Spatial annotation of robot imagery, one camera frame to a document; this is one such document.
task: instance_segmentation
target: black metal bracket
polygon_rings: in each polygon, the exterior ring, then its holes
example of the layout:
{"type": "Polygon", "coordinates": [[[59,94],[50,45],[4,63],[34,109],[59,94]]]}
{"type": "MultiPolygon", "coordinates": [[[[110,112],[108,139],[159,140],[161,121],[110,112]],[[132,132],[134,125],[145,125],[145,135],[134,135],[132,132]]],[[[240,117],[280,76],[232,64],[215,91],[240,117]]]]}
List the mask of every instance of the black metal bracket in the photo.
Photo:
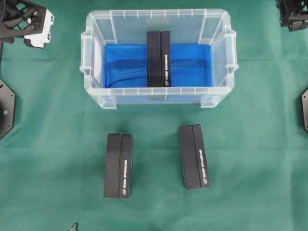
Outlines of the black metal bracket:
{"type": "Polygon", "coordinates": [[[308,89],[302,95],[302,103],[303,103],[304,126],[305,130],[308,131],[308,89]]]}
{"type": "Polygon", "coordinates": [[[276,0],[280,10],[280,25],[289,31],[303,30],[308,27],[308,0],[276,0]]]}
{"type": "Polygon", "coordinates": [[[50,42],[54,16],[46,7],[27,0],[0,0],[0,42],[24,38],[29,47],[44,48],[50,42]]]}
{"type": "Polygon", "coordinates": [[[0,79],[0,139],[14,126],[15,94],[0,79]]]}

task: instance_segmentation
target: black cable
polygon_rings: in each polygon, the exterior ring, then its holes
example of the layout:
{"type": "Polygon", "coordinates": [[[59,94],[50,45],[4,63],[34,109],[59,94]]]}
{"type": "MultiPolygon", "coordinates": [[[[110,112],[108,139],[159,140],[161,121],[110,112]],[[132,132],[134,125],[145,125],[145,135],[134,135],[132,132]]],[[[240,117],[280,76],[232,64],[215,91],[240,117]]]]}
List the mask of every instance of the black cable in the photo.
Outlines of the black cable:
{"type": "Polygon", "coordinates": [[[0,17],[0,23],[3,21],[3,18],[4,18],[4,13],[5,13],[5,0],[2,0],[2,6],[3,6],[3,9],[2,9],[1,17],[0,17]]]}

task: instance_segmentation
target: black rectangular box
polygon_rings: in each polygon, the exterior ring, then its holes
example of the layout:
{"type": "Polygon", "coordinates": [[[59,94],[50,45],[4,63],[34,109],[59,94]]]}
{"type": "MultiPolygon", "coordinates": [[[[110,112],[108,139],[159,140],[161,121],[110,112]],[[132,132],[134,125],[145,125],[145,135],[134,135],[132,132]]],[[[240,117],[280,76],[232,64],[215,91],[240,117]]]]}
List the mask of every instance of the black rectangular box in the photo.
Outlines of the black rectangular box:
{"type": "Polygon", "coordinates": [[[161,61],[160,61],[160,32],[147,32],[148,52],[148,87],[162,86],[161,61]]]}
{"type": "Polygon", "coordinates": [[[162,87],[171,87],[170,31],[160,32],[162,87]]]}
{"type": "Polygon", "coordinates": [[[170,31],[147,32],[148,87],[171,87],[170,31]]]}
{"type": "Polygon", "coordinates": [[[187,189],[210,186],[201,125],[179,127],[180,153],[187,189]]]}
{"type": "Polygon", "coordinates": [[[129,198],[132,135],[109,133],[105,158],[104,197],[129,198]]]}

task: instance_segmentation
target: clear plastic storage box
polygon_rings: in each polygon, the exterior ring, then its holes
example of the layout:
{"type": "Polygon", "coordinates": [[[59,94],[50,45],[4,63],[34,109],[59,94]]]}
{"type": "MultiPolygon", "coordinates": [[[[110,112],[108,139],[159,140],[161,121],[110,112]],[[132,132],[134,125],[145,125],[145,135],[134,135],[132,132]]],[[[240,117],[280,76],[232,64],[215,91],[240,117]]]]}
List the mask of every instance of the clear plastic storage box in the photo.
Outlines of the clear plastic storage box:
{"type": "Polygon", "coordinates": [[[81,35],[81,66],[88,94],[105,109],[127,103],[200,103],[215,107],[234,87],[236,32],[223,9],[125,10],[89,13],[81,35]],[[146,32],[170,30],[171,44],[208,44],[213,87],[102,87],[106,44],[146,44],[146,32]]]}

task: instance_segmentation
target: blue fabric lining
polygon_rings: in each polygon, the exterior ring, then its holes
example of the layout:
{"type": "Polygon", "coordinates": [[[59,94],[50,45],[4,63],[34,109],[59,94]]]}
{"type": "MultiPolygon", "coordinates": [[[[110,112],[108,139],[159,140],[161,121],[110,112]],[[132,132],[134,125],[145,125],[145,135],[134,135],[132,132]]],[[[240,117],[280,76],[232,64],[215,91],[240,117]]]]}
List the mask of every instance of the blue fabric lining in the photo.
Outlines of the blue fabric lining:
{"type": "MultiPolygon", "coordinates": [[[[146,45],[107,44],[103,65],[103,88],[147,87],[146,45]]],[[[171,86],[213,86],[209,45],[171,45],[171,86]]]]}

